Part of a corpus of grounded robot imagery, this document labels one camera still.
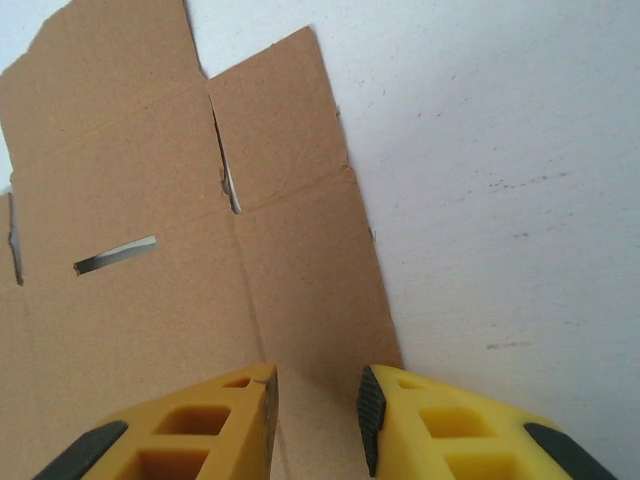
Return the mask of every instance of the brown cardboard panel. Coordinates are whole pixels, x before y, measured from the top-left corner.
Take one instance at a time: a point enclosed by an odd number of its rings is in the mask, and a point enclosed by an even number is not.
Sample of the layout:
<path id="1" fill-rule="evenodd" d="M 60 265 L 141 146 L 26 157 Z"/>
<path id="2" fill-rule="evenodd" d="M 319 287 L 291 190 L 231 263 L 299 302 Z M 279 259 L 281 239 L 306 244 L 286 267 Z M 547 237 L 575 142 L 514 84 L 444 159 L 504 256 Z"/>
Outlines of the brown cardboard panel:
<path id="1" fill-rule="evenodd" d="M 0 295 L 0 478 L 31 478 L 47 461 L 27 310 L 18 289 Z"/>
<path id="2" fill-rule="evenodd" d="M 24 277 L 56 283 L 73 264 L 167 227 L 229 210 L 201 83 L 13 176 Z"/>
<path id="3" fill-rule="evenodd" d="M 181 0 L 76 0 L 0 78 L 14 169 L 199 80 Z"/>
<path id="4" fill-rule="evenodd" d="M 13 252 L 9 243 L 11 235 L 11 197 L 0 196 L 0 293 L 17 285 Z"/>
<path id="5" fill-rule="evenodd" d="M 244 211 L 347 164 L 331 87 L 310 28 L 211 79 L 209 90 Z"/>
<path id="6" fill-rule="evenodd" d="M 338 467 L 365 478 L 352 415 L 359 376 L 401 355 L 353 172 L 235 224 L 266 358 L 280 365 L 293 478 L 331 478 Z"/>
<path id="7" fill-rule="evenodd" d="M 29 290 L 50 442 L 62 447 L 112 411 L 262 359 L 231 215 L 160 232 L 153 252 L 47 295 Z"/>

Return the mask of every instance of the white wall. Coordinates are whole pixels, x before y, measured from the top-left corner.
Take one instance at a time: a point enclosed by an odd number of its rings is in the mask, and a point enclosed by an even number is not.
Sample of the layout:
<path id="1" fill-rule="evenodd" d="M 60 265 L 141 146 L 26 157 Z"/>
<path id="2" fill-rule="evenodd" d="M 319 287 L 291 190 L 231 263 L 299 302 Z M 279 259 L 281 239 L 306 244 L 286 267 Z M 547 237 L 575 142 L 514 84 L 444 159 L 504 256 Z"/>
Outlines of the white wall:
<path id="1" fill-rule="evenodd" d="M 22 3 L 0 1 L 0 67 L 65 2 Z M 640 3 L 320 3 L 191 0 L 205 71 L 313 24 L 408 368 L 636 478 Z"/>

